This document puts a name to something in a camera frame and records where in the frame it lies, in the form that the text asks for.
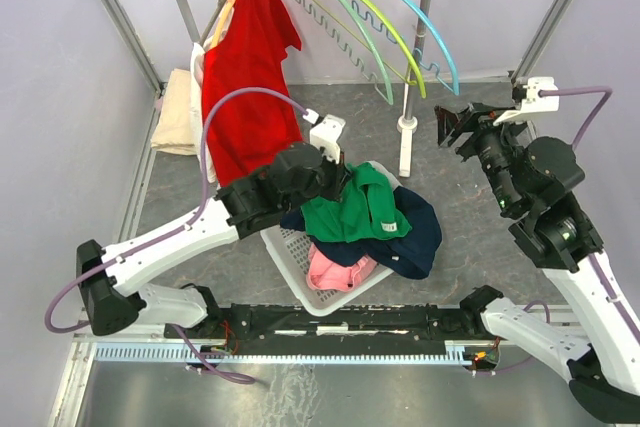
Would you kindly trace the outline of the green t shirt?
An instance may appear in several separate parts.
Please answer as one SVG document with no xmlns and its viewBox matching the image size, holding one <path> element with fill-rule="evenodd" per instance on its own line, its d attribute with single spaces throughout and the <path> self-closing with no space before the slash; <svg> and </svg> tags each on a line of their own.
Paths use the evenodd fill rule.
<svg viewBox="0 0 640 427">
<path fill-rule="evenodd" d="M 322 242 L 405 237 L 412 226 L 396 207 L 389 178 L 370 162 L 350 166 L 350 173 L 338 200 L 318 197 L 302 205 L 306 233 Z"/>
</svg>

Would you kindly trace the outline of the red t shirt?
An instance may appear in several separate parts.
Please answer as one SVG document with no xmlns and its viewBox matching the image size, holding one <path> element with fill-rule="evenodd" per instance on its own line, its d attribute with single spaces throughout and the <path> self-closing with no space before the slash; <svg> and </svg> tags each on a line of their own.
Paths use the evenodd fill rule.
<svg viewBox="0 0 640 427">
<path fill-rule="evenodd" d="M 245 87 L 289 94 L 282 61 L 302 47 L 282 0 L 235 0 L 225 37 L 204 56 L 202 117 L 225 95 Z M 293 107 L 263 93 L 227 101 L 213 117 L 207 146 L 218 181 L 227 186 L 303 140 Z"/>
</svg>

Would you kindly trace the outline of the pink t shirt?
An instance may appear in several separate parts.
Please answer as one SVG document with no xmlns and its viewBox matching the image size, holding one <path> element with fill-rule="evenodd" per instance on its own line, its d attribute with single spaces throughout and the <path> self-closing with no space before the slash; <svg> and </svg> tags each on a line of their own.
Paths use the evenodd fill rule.
<svg viewBox="0 0 640 427">
<path fill-rule="evenodd" d="M 312 290 L 351 292 L 374 271 L 377 262 L 363 256 L 351 266 L 342 266 L 327 258 L 314 244 L 308 253 L 309 270 L 306 282 Z"/>
</svg>

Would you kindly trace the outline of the navy blue t shirt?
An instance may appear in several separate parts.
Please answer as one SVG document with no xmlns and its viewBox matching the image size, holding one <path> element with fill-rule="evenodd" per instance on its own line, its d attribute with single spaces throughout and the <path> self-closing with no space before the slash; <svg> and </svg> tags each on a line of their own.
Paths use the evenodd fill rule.
<svg viewBox="0 0 640 427">
<path fill-rule="evenodd" d="M 368 256 L 404 278 L 427 278 L 442 242 L 436 212 L 425 199 L 405 187 L 396 187 L 391 196 L 396 209 L 411 227 L 405 236 L 354 242 L 322 242 L 311 234 L 309 238 L 320 253 L 341 267 L 352 266 Z"/>
</svg>

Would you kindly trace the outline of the teal blue hanger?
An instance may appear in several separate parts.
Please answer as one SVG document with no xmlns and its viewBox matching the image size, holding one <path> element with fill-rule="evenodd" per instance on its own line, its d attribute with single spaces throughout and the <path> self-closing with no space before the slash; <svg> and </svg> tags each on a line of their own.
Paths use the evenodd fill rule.
<svg viewBox="0 0 640 427">
<path fill-rule="evenodd" d="M 403 77 L 403 81 L 409 87 L 417 86 L 420 89 L 421 93 L 426 92 L 425 87 L 425 78 L 423 77 L 423 70 L 430 72 L 433 75 L 433 78 L 441 83 L 446 89 L 452 92 L 454 95 L 460 94 L 460 85 L 459 85 L 459 75 L 457 71 L 457 67 L 451 56 L 448 47 L 446 46 L 444 40 L 442 39 L 440 33 L 430 20 L 428 16 L 428 10 L 430 5 L 430 0 L 421 0 L 421 5 L 418 6 L 413 0 L 400 0 L 402 1 L 408 8 L 410 8 L 418 18 L 418 23 L 416 27 L 416 37 L 415 44 L 412 51 L 412 54 L 405 52 L 407 59 L 409 60 L 407 67 L 407 76 Z M 367 6 L 367 9 L 364 11 L 365 16 L 363 17 L 364 21 L 369 21 L 371 26 L 380 32 L 385 32 L 387 34 L 388 39 L 397 44 L 400 47 L 405 47 L 405 41 L 403 38 L 396 33 L 396 30 L 391 25 L 390 21 L 379 11 L 379 9 L 370 1 L 370 0 L 353 0 L 352 6 L 355 8 L 355 12 L 360 14 L 359 8 L 360 5 L 364 4 Z M 450 82 L 447 82 L 440 75 L 440 66 L 436 62 L 431 62 L 429 65 L 426 64 L 424 60 L 424 37 L 426 32 L 429 32 L 432 38 L 435 40 L 436 44 L 440 48 L 443 58 L 446 60 L 449 73 L 450 73 Z"/>
</svg>

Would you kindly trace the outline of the orange hanger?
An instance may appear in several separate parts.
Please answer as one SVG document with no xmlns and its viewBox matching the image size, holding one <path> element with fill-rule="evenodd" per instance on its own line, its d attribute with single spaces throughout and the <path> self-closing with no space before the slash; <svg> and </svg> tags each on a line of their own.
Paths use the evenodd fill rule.
<svg viewBox="0 0 640 427">
<path fill-rule="evenodd" d="M 235 4 L 235 0 L 224 1 L 224 4 L 217 17 L 217 24 L 215 26 L 214 33 L 211 36 L 211 39 L 209 42 L 209 48 L 216 47 L 219 44 L 219 42 L 222 40 L 222 37 L 225 33 L 225 27 L 228 25 L 228 21 L 229 21 L 230 15 L 232 14 L 234 4 Z"/>
</svg>

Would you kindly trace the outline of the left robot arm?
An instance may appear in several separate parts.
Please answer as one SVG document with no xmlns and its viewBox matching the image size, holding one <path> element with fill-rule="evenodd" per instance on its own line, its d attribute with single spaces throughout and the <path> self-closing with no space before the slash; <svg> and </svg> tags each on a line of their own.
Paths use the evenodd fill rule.
<svg viewBox="0 0 640 427">
<path fill-rule="evenodd" d="M 202 252 L 278 225 L 312 199 L 338 199 L 349 177 L 341 149 L 297 142 L 195 211 L 143 236 L 110 247 L 93 239 L 80 244 L 76 273 L 92 333 L 112 335 L 145 320 L 212 336 L 222 313 L 210 290 L 160 288 L 152 280 Z"/>
</svg>

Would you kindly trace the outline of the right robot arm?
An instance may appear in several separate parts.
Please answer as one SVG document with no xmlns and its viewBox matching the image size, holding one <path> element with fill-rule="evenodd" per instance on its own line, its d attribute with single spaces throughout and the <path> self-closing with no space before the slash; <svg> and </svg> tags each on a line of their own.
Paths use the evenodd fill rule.
<svg viewBox="0 0 640 427">
<path fill-rule="evenodd" d="M 639 318 L 610 267 L 604 242 L 573 193 L 585 173 L 566 142 L 541 136 L 523 146 L 525 125 L 503 121 L 505 109 L 471 103 L 460 112 L 437 106 L 437 143 L 479 160 L 515 244 L 571 307 L 584 338 L 565 334 L 483 286 L 458 315 L 467 336 L 488 332 L 551 368 L 576 401 L 609 424 L 639 421 Z"/>
</svg>

